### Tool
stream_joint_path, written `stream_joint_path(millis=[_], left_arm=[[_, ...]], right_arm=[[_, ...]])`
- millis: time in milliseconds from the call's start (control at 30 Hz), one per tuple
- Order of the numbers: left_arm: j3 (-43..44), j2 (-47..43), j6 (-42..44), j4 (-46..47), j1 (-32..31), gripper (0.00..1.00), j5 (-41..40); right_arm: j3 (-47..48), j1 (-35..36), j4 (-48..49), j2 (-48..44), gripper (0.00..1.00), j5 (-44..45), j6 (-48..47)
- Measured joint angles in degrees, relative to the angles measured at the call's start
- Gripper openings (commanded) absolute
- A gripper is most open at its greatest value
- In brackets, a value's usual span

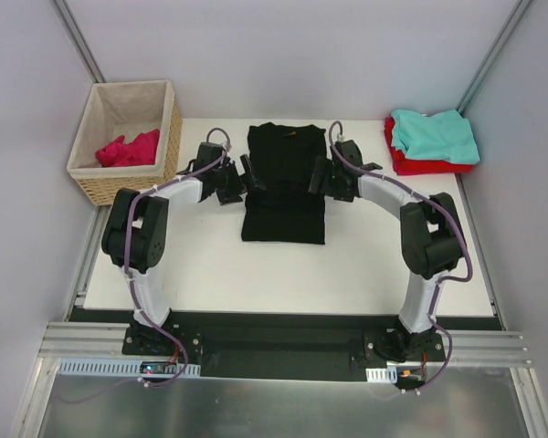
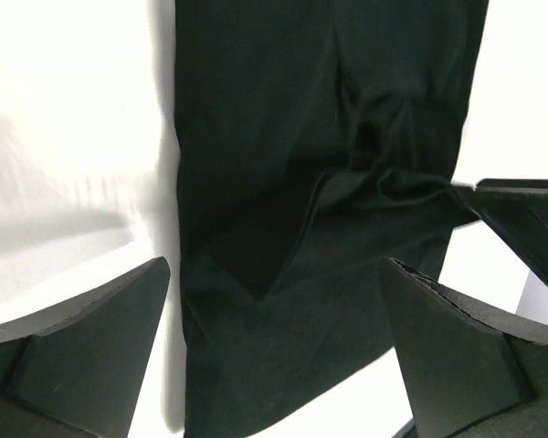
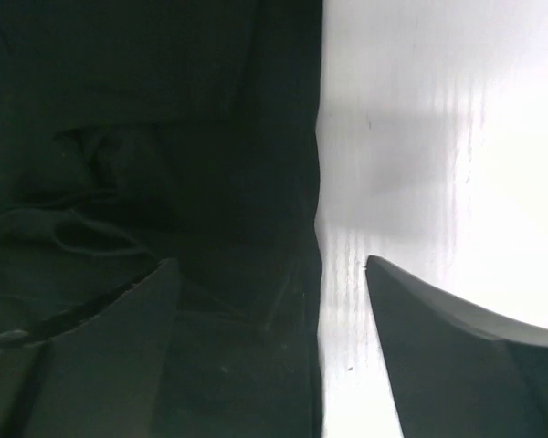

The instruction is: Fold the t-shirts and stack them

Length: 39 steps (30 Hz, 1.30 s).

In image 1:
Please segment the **black t shirt with flower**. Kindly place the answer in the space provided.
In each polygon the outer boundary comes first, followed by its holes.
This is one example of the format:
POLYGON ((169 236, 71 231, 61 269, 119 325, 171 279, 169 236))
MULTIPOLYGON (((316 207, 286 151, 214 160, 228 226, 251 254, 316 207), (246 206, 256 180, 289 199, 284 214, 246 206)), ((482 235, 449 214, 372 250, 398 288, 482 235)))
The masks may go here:
POLYGON ((325 200, 309 192, 315 162, 327 155, 324 134, 312 124, 248 129, 249 159, 265 188, 246 195, 243 241, 325 243, 325 200))

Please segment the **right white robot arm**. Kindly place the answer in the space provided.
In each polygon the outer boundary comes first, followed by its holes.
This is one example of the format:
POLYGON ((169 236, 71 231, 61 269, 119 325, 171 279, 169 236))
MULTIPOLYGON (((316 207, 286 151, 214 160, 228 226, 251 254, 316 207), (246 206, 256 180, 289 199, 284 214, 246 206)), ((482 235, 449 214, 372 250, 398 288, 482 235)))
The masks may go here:
POLYGON ((436 308, 442 283, 469 253, 454 200, 425 196, 369 163, 354 141, 337 141, 330 159, 315 160, 309 192, 336 201, 374 203, 400 223, 401 253, 409 270, 406 297, 394 327, 374 343, 385 360, 413 360, 437 340, 436 308))

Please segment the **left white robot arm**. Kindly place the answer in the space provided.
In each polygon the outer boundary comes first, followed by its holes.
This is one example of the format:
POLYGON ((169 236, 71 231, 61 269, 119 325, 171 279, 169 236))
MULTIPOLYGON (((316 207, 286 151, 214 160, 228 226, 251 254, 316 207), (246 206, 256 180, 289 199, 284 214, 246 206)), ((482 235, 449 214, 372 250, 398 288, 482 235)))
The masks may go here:
POLYGON ((240 156, 244 172, 237 172, 236 162, 228 155, 230 148, 227 142, 202 142, 196 157, 172 180, 141 191, 121 188, 116 193, 101 248, 121 271, 132 299, 132 322, 124 340, 128 349, 156 355, 184 352, 169 322, 172 310, 161 285, 160 264, 170 216, 212 195, 225 205, 266 188, 246 154, 240 156))

